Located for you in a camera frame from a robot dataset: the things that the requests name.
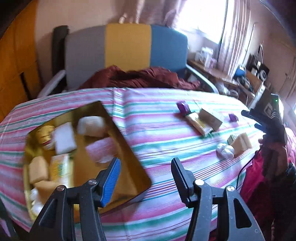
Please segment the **green yellow cracker pack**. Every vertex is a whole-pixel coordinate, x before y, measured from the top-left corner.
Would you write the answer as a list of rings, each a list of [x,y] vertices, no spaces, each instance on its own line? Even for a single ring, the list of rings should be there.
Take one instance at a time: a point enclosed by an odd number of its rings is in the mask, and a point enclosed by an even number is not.
[[[192,112],[185,115],[187,121],[202,135],[207,136],[213,129],[207,123],[203,122],[199,118],[199,114],[197,112]]]
[[[50,180],[62,184],[67,188],[73,186],[73,161],[70,154],[51,157],[49,165]]]

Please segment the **white sock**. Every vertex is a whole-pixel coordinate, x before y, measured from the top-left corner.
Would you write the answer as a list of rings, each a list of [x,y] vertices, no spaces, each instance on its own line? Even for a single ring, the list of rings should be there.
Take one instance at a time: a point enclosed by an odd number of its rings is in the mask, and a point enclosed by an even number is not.
[[[77,133],[82,136],[103,137],[107,133],[104,118],[100,116],[86,116],[79,119]]]

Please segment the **white foam block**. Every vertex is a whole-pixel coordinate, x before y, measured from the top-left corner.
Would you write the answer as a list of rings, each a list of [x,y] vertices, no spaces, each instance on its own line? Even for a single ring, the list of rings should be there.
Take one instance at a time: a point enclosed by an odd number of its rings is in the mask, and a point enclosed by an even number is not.
[[[53,132],[53,139],[57,155],[66,154],[77,149],[74,130],[70,122],[56,127]]]

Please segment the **purple candy wrapper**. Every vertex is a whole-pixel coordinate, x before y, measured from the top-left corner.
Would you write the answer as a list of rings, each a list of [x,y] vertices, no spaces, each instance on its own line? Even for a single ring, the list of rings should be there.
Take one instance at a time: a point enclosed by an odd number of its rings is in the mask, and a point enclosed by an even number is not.
[[[179,101],[176,103],[179,111],[180,111],[180,114],[182,115],[188,115],[191,113],[191,110],[188,106],[188,104],[185,102],[185,101]]]
[[[229,119],[230,119],[231,122],[237,122],[238,121],[238,117],[233,113],[229,114]]]

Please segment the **white plastic bag ball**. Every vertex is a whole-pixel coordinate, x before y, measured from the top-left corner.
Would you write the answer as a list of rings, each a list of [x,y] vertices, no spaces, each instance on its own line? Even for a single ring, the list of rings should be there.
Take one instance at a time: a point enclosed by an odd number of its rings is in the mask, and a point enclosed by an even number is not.
[[[34,187],[29,193],[29,200],[31,202],[31,212],[34,216],[38,216],[42,211],[46,199],[41,189]]]

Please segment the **yellow cartoon sock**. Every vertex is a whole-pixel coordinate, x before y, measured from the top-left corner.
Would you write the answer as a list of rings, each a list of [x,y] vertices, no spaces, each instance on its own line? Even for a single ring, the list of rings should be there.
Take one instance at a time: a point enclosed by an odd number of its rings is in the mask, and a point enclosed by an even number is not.
[[[53,139],[53,132],[55,127],[52,125],[42,126],[40,129],[36,131],[36,139],[38,143],[45,149],[45,150],[53,150],[54,149],[54,139]]]

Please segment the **wooden side desk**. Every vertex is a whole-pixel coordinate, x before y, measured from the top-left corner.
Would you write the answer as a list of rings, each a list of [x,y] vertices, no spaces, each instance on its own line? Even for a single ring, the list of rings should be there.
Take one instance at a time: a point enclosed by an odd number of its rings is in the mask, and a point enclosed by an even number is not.
[[[250,85],[253,87],[253,91],[248,91],[244,86],[242,86],[237,80],[229,77],[227,74],[214,69],[206,68],[202,64],[194,61],[188,60],[187,63],[200,73],[202,73],[206,78],[208,78],[213,84],[217,82],[222,82],[228,89],[235,89],[239,93],[239,100],[244,102],[248,108],[255,108],[257,102],[261,99],[265,86],[259,78],[252,75],[247,71],[246,78],[249,80]]]

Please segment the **gold metal tray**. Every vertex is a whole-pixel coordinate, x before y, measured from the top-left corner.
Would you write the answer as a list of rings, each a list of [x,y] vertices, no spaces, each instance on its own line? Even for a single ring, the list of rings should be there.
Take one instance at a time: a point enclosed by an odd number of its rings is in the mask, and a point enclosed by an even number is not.
[[[77,133],[79,120],[87,116],[98,116],[104,120],[105,131],[100,137]],[[97,101],[59,115],[27,134],[23,186],[27,209],[32,221],[38,215],[33,210],[35,201],[32,200],[34,197],[32,190],[34,186],[30,183],[29,165],[38,156],[43,157],[49,163],[56,154],[54,149],[47,150],[38,142],[37,132],[44,126],[57,128],[65,123],[71,123],[77,145],[77,148],[69,153],[69,187],[80,186],[95,178],[101,170],[107,168],[112,158],[117,157],[121,161],[120,175],[111,200],[104,208],[99,208],[99,213],[105,214],[143,199],[152,181],[102,102]]]

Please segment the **clear plastic bag ball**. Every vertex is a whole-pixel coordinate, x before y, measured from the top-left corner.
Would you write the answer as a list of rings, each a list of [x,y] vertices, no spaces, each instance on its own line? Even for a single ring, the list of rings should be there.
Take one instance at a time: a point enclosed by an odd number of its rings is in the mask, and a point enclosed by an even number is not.
[[[234,158],[235,150],[231,145],[220,143],[217,145],[216,152],[224,159]]]

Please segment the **striped pink green tablecloth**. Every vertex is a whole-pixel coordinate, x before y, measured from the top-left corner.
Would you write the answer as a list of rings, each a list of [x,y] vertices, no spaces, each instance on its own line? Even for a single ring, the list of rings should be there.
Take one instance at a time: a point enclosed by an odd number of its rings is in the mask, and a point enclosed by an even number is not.
[[[149,175],[152,186],[145,197],[117,212],[102,216],[108,240],[184,240],[192,210],[181,202],[171,174],[171,160],[212,186],[235,185],[244,178],[241,168],[259,148],[262,132],[241,116],[245,105],[214,93],[178,89],[83,89],[17,105],[1,122],[1,200],[13,221],[30,230],[23,191],[23,153],[26,136],[34,128],[82,105],[102,101]],[[223,117],[222,126],[202,137],[178,114],[185,101],[193,111],[208,108]],[[238,117],[231,122],[229,114]],[[252,148],[232,159],[216,152],[231,135],[247,133]]]

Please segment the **cream cardboard box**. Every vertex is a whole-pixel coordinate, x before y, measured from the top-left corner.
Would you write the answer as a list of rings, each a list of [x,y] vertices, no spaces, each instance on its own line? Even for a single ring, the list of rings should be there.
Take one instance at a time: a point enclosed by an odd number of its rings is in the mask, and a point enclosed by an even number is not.
[[[200,109],[199,118],[206,124],[210,125],[214,131],[219,130],[223,123],[223,117],[219,113],[204,108]]]

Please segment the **pink striped curtain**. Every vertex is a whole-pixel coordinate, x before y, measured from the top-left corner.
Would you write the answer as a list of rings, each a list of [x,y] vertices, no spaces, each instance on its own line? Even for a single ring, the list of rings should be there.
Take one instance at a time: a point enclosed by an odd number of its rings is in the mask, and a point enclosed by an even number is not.
[[[200,32],[218,44],[218,69],[233,76],[243,53],[250,18],[250,1],[125,1],[119,23]]]

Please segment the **white boxes on desk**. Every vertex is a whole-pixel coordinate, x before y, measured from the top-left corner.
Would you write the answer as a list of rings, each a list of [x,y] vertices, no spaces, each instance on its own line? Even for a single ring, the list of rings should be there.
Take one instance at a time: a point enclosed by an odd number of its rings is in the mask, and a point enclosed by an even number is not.
[[[217,51],[209,47],[202,47],[196,52],[195,61],[206,68],[215,68],[217,65]]]

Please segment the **dark red blanket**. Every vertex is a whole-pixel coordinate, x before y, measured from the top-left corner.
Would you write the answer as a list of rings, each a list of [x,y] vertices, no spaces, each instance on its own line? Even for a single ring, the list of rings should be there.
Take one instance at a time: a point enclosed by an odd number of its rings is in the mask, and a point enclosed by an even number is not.
[[[200,82],[186,82],[183,78],[179,78],[177,73],[162,67],[125,72],[112,65],[95,72],[79,89],[106,87],[199,90]]]

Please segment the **wooden wardrobe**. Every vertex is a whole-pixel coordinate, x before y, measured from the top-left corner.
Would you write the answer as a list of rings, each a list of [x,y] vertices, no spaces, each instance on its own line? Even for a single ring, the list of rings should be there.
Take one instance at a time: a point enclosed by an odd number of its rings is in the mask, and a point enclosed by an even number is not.
[[[37,5],[28,3],[1,37],[1,120],[42,89],[35,43]]]

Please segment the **grey yellow blue chair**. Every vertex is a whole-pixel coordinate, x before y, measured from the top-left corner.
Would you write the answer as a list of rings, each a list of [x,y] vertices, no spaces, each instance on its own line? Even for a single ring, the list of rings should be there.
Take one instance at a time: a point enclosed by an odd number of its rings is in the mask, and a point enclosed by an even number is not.
[[[111,65],[121,70],[162,67],[184,78],[194,75],[207,92],[218,89],[187,63],[188,38],[171,28],[145,24],[108,24],[72,32],[65,40],[65,68],[38,94],[52,94],[59,83],[62,90],[78,89],[96,71]]]

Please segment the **black rolled mat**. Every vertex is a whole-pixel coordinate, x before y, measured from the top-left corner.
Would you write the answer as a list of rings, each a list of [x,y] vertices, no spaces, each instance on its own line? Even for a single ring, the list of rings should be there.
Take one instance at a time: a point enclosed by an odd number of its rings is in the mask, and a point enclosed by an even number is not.
[[[52,34],[52,75],[65,68],[65,40],[69,27],[61,25],[53,29]]]

